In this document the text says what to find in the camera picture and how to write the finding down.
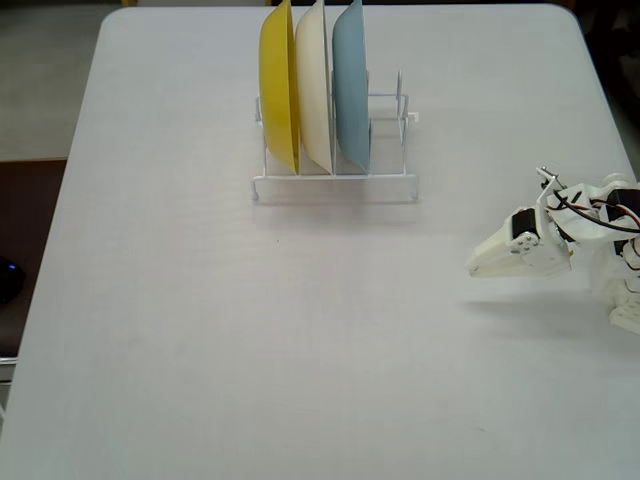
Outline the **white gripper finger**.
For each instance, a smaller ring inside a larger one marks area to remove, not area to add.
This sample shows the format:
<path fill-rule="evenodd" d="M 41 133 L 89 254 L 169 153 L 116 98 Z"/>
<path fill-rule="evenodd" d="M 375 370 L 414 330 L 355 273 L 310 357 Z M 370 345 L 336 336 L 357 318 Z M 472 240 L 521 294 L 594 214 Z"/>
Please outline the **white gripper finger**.
<path fill-rule="evenodd" d="M 503 257 L 510 255 L 512 237 L 511 219 L 501 228 L 476 246 L 468 258 L 465 268 L 470 275 L 484 275 L 494 270 Z"/>
<path fill-rule="evenodd" d="M 544 263 L 531 256 L 472 256 L 465 265 L 468 274 L 476 278 L 524 277 L 540 275 Z"/>

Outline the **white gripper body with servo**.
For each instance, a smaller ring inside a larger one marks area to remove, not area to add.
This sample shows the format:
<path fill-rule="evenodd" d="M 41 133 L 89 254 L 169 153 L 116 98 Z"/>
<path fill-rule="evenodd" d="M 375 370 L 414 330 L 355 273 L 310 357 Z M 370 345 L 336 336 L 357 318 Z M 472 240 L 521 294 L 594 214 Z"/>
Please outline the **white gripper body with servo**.
<path fill-rule="evenodd" d="M 513 237 L 510 254 L 541 260 L 544 270 L 536 276 L 552 276 L 571 269 L 567 243 L 543 208 L 520 209 L 510 219 Z"/>

